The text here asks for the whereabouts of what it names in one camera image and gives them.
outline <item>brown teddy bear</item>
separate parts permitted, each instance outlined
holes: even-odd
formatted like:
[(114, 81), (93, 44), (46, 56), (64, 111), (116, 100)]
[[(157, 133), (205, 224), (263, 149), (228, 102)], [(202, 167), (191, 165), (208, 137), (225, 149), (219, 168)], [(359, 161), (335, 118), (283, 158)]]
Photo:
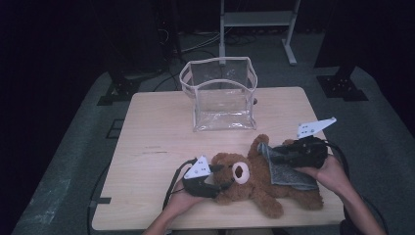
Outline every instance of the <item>brown teddy bear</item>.
[(299, 190), (292, 186), (271, 184), (268, 161), (258, 151), (259, 143), (269, 143), (265, 134), (258, 135), (245, 158), (238, 154), (219, 153), (211, 160), (212, 165), (224, 165), (213, 174), (214, 184), (220, 185), (235, 180), (229, 189), (222, 191), (215, 200), (220, 205), (233, 201), (252, 199), (270, 217), (280, 217), (284, 211), (277, 198), (295, 199), (307, 210), (323, 208), (318, 187), (312, 190)]

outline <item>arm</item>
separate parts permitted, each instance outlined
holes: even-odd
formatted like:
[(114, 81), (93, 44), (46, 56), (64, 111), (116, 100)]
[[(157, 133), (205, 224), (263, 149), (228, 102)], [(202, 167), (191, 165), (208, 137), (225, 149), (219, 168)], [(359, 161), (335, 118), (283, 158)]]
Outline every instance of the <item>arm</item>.
[(321, 168), (301, 167), (306, 173), (340, 197), (351, 220), (364, 234), (386, 234), (347, 179), (339, 161), (329, 155)]
[(180, 214), (186, 212), (193, 205), (201, 202), (204, 198), (193, 197), (183, 189), (182, 181), (178, 181), (174, 187), (170, 200), (165, 209), (152, 222), (152, 224), (144, 231), (145, 235), (164, 235), (165, 230), (171, 222)]

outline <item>clear plastic bag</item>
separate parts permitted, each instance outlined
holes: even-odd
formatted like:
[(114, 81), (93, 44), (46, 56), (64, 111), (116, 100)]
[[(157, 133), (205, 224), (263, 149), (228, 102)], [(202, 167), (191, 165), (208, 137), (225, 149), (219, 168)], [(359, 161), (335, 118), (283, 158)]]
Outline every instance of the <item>clear plastic bag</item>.
[(194, 103), (194, 131), (256, 129), (257, 77), (248, 57), (189, 62), (180, 73), (180, 82)]

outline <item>gray cloth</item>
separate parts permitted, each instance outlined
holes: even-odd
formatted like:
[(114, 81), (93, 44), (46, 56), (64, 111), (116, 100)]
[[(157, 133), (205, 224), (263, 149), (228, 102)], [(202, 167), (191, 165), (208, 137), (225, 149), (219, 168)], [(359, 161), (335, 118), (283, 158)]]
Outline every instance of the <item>gray cloth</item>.
[(259, 143), (257, 150), (266, 158), (271, 173), (271, 183), (277, 185), (290, 185), (299, 190), (318, 189), (316, 180), (304, 173), (292, 169), (287, 164), (274, 164), (270, 158), (276, 152), (265, 143)]

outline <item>gray carpet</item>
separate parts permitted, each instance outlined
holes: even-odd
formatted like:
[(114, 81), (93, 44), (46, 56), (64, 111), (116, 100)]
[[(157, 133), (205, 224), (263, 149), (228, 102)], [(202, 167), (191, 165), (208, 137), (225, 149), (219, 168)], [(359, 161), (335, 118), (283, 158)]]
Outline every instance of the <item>gray carpet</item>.
[[(283, 35), (261, 35), (243, 46), (227, 46), (227, 56), (248, 56), (258, 76), (258, 87), (300, 86), (318, 118), (336, 117), (337, 122), (325, 130), (326, 137), (345, 152), (352, 183), (384, 216), (390, 234), (412, 234), (415, 231), (415, 140), (384, 98), (376, 81), (357, 68), (351, 79), (369, 101), (345, 102), (326, 98), (316, 75), (334, 74), (337, 68), (314, 69), (324, 34), (297, 34), (292, 47), (298, 60), (291, 67), (281, 45)], [(207, 40), (199, 35), (182, 35), (186, 49)], [(245, 37), (242, 40), (254, 40)], [(217, 42), (183, 55), (186, 61), (218, 55)], [(173, 60), (170, 72), (176, 74), (184, 64)], [(139, 92), (153, 91), (164, 79), (144, 81)], [(14, 234), (87, 234), (87, 211), (90, 197), (99, 197), (105, 180), (105, 168), (111, 161), (116, 139), (107, 138), (115, 119), (123, 119), (128, 102), (97, 106), (111, 84), (107, 73), (97, 78), (79, 108), (58, 151), (45, 173), (30, 205)], [(175, 90), (172, 79), (157, 91)], [(339, 234), (338, 226), (286, 228), (290, 234)], [(140, 234), (139, 231), (99, 232), (91, 234)]]

